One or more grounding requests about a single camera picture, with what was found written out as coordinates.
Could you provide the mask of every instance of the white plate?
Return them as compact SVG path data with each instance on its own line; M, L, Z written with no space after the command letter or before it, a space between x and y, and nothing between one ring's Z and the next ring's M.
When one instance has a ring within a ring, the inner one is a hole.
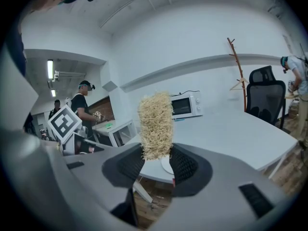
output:
M172 170L172 167L171 167L171 165L170 165L170 163L169 163L169 155L163 157L162 159L160 159L160 162L161 162L161 164L162 164L162 166L163 166L163 169L164 169L165 171L167 171L167 172L168 172L169 174L171 174L171 175L174 175L173 170Z

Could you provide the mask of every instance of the white wall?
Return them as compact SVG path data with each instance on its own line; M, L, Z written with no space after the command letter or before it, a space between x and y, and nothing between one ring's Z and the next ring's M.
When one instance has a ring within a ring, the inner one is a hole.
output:
M167 6L113 37L121 85L153 71L207 56L237 53L280 57L289 51L277 18L230 2Z
M85 97L87 101L87 105L90 106L97 101L108 96L108 92L102 88L101 84L101 69L103 66L90 66L87 70L87 74L85 76L85 80L90 82L95 86L95 90L92 91L91 96Z
M50 112L44 112L42 114L37 114L37 115L34 115L33 116L33 125L34 124L37 124L38 127L40 125L43 125L43 128L44 129L48 129L48 134L55 140L55 137L54 135L52 134L52 131L51 131L51 127L48 125L48 118L49 118L49 113ZM38 129L39 132L37 132L37 135L38 137L40 138L40 130Z
M189 2L168 6L129 25L115 35L112 53L121 85L171 65L232 53L227 37L235 39L238 54L281 57L290 55L283 35L284 26L275 17L226 2ZM252 70L266 66L243 66L248 79ZM284 75L273 66L276 79ZM229 91L240 78L237 66L222 67L170 78L126 93L128 116L138 120L137 107L144 95L167 90L172 94L200 90L204 108L224 106L244 110L242 91Z
M38 98L38 100L34 104L31 110L32 115L41 114L44 112L48 112L49 114L49 112L54 108L54 100L48 101L48 102L41 102L41 100L42 99ZM61 99L60 100L61 107L64 106L64 103L65 103L65 100Z
M302 45L304 52L308 51L308 34L306 29L291 9L284 12L281 22L288 31L294 45L295 52L293 54L301 57L303 53L299 43Z
M95 23L54 8L27 16L22 23L22 38L26 50L65 51L107 60L111 36Z
M243 65L243 75L248 80L251 71L260 67L264 67L264 65ZM272 66L272 70L276 79L283 80L285 83L294 78L292 73L288 72L285 75L281 66ZM139 101L145 95L153 95L156 91L178 94L187 90L199 90L202 95L204 112L218 107L244 111L243 91L230 91L230 88L237 83L236 79L240 79L239 69L237 66L231 66L186 74L133 90L128 93L131 115L135 121L139 120L137 114Z

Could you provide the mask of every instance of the hand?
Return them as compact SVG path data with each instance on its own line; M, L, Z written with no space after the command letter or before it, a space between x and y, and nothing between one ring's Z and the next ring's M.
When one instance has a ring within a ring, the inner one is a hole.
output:
M104 115L100 115L98 121L104 121L104 120L105 120L105 116Z
M93 153L94 152L94 147L89 146L89 153Z

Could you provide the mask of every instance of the man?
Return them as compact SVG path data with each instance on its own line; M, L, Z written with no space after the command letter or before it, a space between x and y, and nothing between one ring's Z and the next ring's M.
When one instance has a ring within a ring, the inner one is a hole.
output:
M7 35L6 43L12 59L23 76L26 74L26 56L21 35L22 20L34 11L48 10L60 3L71 3L74 1L75 0L32 0L16 19L15 23L13 23Z
M60 100L57 99L54 101L54 109L50 111L48 120L50 120L50 118L52 118L60 109Z
M89 108L84 97L88 95L88 91L92 91L93 89L95 89L95 86L88 81L83 80L78 86L78 89L78 93L75 94L71 101L71 109L82 120L82 125L88 128L88 139L95 141L92 130L92 123L95 123L96 121L101 121L102 116L97 117L90 115Z
M24 127L23 127L23 131L25 133L37 136L32 121L33 121L33 117L32 117L31 114L29 114L27 119L26 119L26 121L25 121L25 124L24 124Z
M308 53L306 52L302 58L296 56L283 56L280 59L280 63L284 68L284 73L291 69L295 75L295 81L291 82L288 90L290 93L297 90L299 96L299 122L295 137L300 140L305 121L308 118ZM300 141L299 143L303 147L308 146L308 129L304 141Z

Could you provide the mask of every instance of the ceiling light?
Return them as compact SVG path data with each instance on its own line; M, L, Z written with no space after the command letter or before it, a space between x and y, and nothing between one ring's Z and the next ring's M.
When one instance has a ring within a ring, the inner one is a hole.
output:
M53 79L53 60L47 61L48 78Z

